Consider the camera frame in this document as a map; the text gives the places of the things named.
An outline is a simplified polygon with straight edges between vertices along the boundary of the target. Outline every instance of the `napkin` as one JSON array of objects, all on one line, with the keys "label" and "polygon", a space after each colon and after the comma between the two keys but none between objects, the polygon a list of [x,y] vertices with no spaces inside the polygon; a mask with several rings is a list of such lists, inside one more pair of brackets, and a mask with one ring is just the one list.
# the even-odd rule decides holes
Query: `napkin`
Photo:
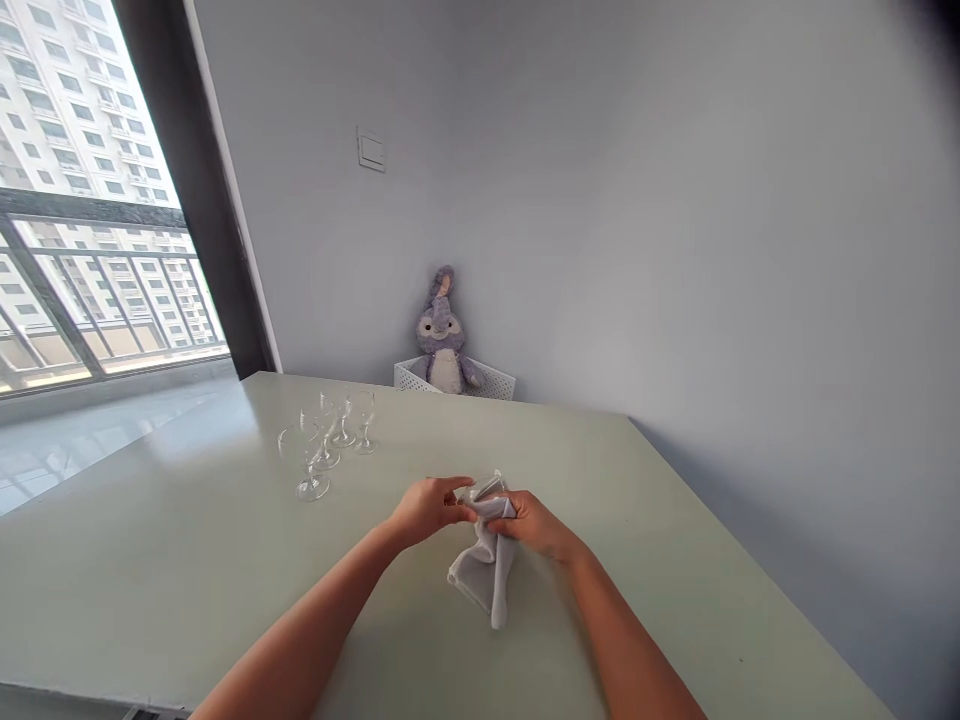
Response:
[{"label": "napkin", "polygon": [[507,577],[517,541],[487,529],[487,522],[496,518],[515,518],[517,511],[505,497],[490,500],[464,500],[463,504],[477,513],[474,526],[477,544],[467,548],[453,561],[447,581],[487,611],[490,625],[499,630],[507,622]]}]

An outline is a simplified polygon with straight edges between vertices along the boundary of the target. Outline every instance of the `hand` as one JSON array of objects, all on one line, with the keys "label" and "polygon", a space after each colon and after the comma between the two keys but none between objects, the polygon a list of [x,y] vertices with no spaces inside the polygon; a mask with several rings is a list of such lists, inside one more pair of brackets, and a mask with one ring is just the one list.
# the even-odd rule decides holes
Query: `hand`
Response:
[{"label": "hand", "polygon": [[589,552],[583,541],[547,510],[533,493],[518,490],[497,493],[494,497],[508,498],[517,511],[517,517],[513,520],[491,520],[487,523],[491,532],[516,538],[562,565],[571,563],[583,552]]},{"label": "hand", "polygon": [[404,547],[416,545],[437,530],[458,522],[476,522],[477,514],[457,505],[453,491],[473,485],[473,478],[424,478],[403,494],[400,504],[385,522]]}]

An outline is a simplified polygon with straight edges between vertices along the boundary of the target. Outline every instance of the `wall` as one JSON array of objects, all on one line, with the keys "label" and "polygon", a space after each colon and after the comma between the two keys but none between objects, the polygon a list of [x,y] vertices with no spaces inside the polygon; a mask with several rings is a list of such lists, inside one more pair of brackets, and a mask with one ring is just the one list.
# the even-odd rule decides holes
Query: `wall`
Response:
[{"label": "wall", "polygon": [[873,0],[465,5],[476,357],[628,413],[899,717],[960,659],[960,168]]},{"label": "wall", "polygon": [[[448,10],[196,0],[285,372],[390,383],[392,364],[417,354],[449,176]],[[386,139],[386,174],[359,167],[358,124]]]}]

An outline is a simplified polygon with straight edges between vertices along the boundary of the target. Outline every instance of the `stuffed bunny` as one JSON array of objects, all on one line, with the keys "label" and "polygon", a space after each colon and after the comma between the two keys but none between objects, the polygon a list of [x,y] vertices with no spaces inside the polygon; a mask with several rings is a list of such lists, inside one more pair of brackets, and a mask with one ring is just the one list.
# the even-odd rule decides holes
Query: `stuffed bunny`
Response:
[{"label": "stuffed bunny", "polygon": [[484,377],[480,368],[458,352],[466,338],[460,320],[450,310],[452,288],[453,268],[444,265],[437,270],[417,322],[417,344],[427,355],[417,360],[410,372],[437,390],[458,395],[464,382],[483,387]]}]

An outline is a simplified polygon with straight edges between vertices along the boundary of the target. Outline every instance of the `table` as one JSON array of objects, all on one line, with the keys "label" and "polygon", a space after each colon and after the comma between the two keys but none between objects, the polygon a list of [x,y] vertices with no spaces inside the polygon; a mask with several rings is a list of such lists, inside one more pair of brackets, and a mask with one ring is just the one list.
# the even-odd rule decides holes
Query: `table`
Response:
[{"label": "table", "polygon": [[[0,683],[192,709],[411,482],[499,468],[594,549],[709,717],[892,717],[624,416],[350,384],[381,447],[298,502],[277,433],[344,387],[258,373],[0,519]],[[319,714],[603,717],[546,563],[518,555],[499,632],[447,584],[473,540],[388,569]]]}]

